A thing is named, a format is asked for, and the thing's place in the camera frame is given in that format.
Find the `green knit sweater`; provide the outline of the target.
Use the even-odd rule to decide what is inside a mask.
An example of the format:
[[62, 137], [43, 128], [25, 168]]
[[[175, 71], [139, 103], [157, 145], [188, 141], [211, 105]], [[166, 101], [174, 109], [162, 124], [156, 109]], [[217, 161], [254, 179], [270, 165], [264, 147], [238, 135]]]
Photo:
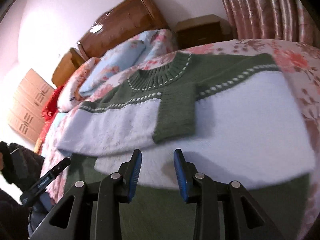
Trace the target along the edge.
[[300, 109], [269, 54], [178, 53], [137, 70], [83, 101], [56, 148], [95, 157], [84, 172], [95, 179], [141, 150], [137, 198], [120, 208], [124, 239], [191, 239], [195, 207], [178, 197], [176, 149], [215, 181], [240, 181], [285, 239], [298, 235], [315, 167]]

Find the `beige louvered wardrobe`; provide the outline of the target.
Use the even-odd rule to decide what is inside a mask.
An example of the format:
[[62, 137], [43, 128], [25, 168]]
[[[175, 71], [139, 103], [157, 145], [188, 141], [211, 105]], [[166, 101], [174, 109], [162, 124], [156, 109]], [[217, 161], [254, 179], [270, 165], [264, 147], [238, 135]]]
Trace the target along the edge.
[[8, 116], [9, 126], [25, 140], [36, 143], [44, 127], [42, 110], [53, 87], [30, 69], [14, 92]]

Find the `red floral bedding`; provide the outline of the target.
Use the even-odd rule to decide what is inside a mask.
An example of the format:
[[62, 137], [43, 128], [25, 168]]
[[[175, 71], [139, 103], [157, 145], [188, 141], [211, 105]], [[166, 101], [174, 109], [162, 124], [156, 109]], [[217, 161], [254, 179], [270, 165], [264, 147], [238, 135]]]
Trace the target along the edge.
[[57, 101], [58, 101], [58, 98], [59, 98], [62, 90], [63, 90], [63, 86], [60, 86], [57, 89], [55, 89], [52, 92], [49, 100], [47, 101], [47, 103], [45, 104], [45, 106], [42, 109], [42, 117], [45, 120], [44, 126], [41, 129], [41, 133], [39, 135], [39, 139], [42, 142], [45, 141], [47, 133], [50, 129], [50, 126], [52, 125], [54, 118], [58, 113]]

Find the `orange floral folded blanket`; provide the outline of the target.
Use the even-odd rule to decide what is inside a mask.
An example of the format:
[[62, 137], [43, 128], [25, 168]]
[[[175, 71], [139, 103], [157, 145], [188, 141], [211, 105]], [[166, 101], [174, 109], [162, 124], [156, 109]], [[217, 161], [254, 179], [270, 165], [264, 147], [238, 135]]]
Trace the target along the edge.
[[67, 113], [84, 101], [85, 98], [79, 94], [79, 89], [100, 61], [100, 58], [92, 57], [71, 75], [57, 100], [57, 109], [59, 112]]

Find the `light wooden headboard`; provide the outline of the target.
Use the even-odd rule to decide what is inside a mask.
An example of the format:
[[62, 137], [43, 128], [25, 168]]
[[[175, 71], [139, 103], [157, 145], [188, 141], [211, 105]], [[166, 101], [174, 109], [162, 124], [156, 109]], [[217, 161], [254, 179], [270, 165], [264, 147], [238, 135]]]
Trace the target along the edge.
[[60, 87], [68, 81], [72, 74], [84, 63], [84, 59], [77, 50], [71, 48], [62, 57], [52, 75], [52, 83]]

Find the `light blue floral pillow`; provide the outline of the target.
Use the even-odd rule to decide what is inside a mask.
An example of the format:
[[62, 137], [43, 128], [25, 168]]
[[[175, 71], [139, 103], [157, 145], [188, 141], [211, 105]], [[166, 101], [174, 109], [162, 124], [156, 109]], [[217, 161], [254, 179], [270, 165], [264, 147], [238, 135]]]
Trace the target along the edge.
[[144, 31], [113, 49], [108, 50], [99, 63], [91, 70], [88, 78], [79, 89], [82, 97], [92, 95], [100, 85], [113, 75], [140, 64], [151, 56], [154, 45], [152, 42], [158, 30]]

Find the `pink floral quilt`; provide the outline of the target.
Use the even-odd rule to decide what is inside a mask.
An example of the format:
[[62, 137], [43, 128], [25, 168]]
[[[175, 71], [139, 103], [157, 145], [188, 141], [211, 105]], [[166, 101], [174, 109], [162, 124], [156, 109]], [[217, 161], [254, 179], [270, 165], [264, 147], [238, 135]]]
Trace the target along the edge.
[[[281, 40], [227, 41], [188, 48], [185, 53], [255, 56], [271, 54], [289, 82], [305, 122], [311, 146], [319, 157], [319, 49], [303, 43]], [[100, 181], [101, 167], [115, 168], [127, 156], [115, 156], [97, 163], [76, 155], [74, 163], [47, 188], [53, 200], [60, 200], [77, 180]], [[194, 206], [186, 206], [178, 194], [172, 154], [160, 157], [161, 167], [143, 154], [138, 193], [133, 203], [120, 210], [123, 236], [137, 230], [141, 239], [188, 239], [193, 231]], [[281, 184], [250, 189], [252, 196], [273, 219], [285, 239], [302, 239], [319, 215], [319, 167]]]

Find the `dark wooden headboard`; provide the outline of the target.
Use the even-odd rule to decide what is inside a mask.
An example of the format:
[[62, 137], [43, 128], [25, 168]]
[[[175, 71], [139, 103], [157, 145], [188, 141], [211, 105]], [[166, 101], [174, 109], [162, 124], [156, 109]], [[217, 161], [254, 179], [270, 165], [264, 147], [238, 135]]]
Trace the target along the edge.
[[103, 13], [77, 42], [84, 59], [102, 57], [108, 50], [146, 30], [169, 25], [153, 0], [124, 0]]

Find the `dark wooden nightstand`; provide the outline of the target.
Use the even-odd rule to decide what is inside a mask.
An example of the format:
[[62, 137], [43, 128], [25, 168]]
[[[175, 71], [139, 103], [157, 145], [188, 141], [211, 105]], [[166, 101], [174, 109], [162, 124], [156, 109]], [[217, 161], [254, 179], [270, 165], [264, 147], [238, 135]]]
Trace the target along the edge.
[[177, 22], [174, 31], [179, 49], [223, 42], [234, 38], [228, 21], [214, 14]]

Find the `pink floral curtain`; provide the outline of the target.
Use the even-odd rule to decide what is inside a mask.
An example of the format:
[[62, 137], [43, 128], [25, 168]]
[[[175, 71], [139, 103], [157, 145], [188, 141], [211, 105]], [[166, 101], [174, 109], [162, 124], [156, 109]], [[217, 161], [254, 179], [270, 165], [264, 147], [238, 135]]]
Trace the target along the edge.
[[222, 0], [233, 36], [319, 47], [319, 28], [300, 0]]

